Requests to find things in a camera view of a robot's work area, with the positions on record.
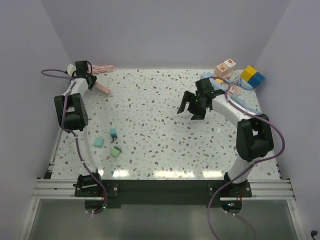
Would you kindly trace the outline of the pink power strip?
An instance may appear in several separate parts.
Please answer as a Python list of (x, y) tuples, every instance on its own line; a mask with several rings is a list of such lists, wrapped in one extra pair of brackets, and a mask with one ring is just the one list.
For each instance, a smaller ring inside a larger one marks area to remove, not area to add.
[(98, 83), (97, 81), (95, 82), (94, 87), (97, 88), (98, 90), (102, 91), (103, 93), (107, 94), (107, 95), (110, 95), (112, 93), (112, 91), (109, 88), (107, 88), (106, 86)]

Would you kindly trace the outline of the blue power strip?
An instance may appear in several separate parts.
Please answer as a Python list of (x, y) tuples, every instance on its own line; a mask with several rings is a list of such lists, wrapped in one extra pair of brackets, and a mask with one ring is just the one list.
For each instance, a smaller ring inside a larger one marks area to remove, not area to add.
[(216, 79), (213, 77), (213, 74), (211, 72), (205, 72), (200, 76), (200, 80), (207, 79), (207, 78), (210, 80), (210, 83), (215, 91), (217, 90), (226, 91), (227, 88), (223, 84), (216, 81)]

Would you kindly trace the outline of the teal plug adapter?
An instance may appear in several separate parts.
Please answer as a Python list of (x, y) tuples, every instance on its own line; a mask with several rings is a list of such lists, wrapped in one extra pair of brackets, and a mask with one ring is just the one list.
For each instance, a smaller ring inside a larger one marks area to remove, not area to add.
[(113, 140), (117, 139), (117, 138), (118, 138), (118, 136), (117, 136), (117, 130), (116, 130), (115, 128), (111, 128), (111, 129), (110, 129), (110, 135), (111, 135), (111, 138), (112, 138)]

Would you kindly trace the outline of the light blue plug adapter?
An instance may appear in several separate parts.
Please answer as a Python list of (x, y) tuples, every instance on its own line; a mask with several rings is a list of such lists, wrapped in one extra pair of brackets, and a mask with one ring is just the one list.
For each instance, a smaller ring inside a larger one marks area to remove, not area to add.
[(104, 146), (105, 139), (103, 137), (96, 137), (93, 145), (97, 148), (102, 148)]

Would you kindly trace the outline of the green plug adapter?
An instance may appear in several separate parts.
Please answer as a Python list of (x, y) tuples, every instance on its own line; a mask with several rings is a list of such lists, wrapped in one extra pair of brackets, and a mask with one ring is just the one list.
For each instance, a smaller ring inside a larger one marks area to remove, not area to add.
[(118, 146), (114, 146), (111, 150), (110, 150), (110, 154), (117, 158), (120, 156), (120, 154), (122, 153), (122, 149)]

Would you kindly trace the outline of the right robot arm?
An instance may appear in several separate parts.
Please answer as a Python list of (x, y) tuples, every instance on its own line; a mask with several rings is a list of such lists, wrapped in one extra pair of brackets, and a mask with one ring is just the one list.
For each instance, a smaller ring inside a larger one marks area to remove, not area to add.
[(184, 92), (177, 113), (187, 110), (192, 120), (204, 120), (207, 110), (211, 110), (236, 127), (237, 158), (225, 173), (222, 185), (223, 192), (233, 197), (241, 190), (240, 184), (248, 180), (254, 164), (274, 149), (274, 141), (268, 116), (245, 109), (228, 96), (227, 90), (215, 87), (215, 82), (213, 78), (196, 81), (195, 93)]

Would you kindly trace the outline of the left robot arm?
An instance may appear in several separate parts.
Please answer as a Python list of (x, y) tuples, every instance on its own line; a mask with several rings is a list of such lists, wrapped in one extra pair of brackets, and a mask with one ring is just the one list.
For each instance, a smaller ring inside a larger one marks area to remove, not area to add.
[(104, 184), (92, 157), (87, 130), (89, 117), (83, 101), (84, 94), (93, 88), (97, 77), (93, 75), (92, 65), (87, 60), (76, 61), (74, 66), (68, 89), (54, 97), (54, 105), (59, 126), (75, 137), (80, 170), (77, 183), (73, 186), (77, 191), (99, 196), (104, 190)]

